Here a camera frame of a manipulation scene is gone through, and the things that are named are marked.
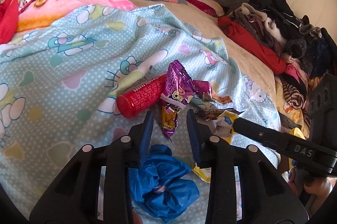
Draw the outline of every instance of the polka dot blanket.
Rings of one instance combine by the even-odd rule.
[[[278,130],[274,103],[228,57],[220,38],[203,37],[164,5],[122,11],[107,6],[77,8],[50,27],[31,31],[0,52],[0,182],[28,217],[55,176],[82,145],[108,145],[143,122],[120,115],[116,96],[161,75],[178,59],[192,79],[207,80],[230,95],[241,117]],[[186,112],[168,141],[161,132],[159,106],[152,144],[168,145],[192,166]],[[276,166],[274,151],[236,134],[231,144],[254,143]],[[200,198],[171,223],[204,223],[209,184],[194,173]],[[144,223],[162,223],[142,212]]]

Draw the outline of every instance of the red cylindrical can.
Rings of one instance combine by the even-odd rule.
[[[153,78],[140,86],[117,96],[117,107],[123,117],[131,119],[160,99],[165,88],[166,74]]]

